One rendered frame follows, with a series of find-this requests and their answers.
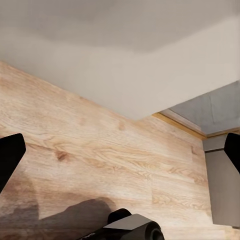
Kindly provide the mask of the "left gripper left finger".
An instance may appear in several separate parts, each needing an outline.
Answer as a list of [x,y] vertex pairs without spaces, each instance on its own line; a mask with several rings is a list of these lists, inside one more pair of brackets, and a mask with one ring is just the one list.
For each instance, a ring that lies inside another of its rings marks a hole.
[[0,138],[0,194],[25,153],[22,133]]

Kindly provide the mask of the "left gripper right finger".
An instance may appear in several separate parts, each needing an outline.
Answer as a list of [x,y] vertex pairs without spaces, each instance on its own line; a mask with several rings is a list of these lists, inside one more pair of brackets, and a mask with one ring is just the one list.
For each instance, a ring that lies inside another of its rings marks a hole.
[[240,133],[228,133],[224,151],[240,173]]

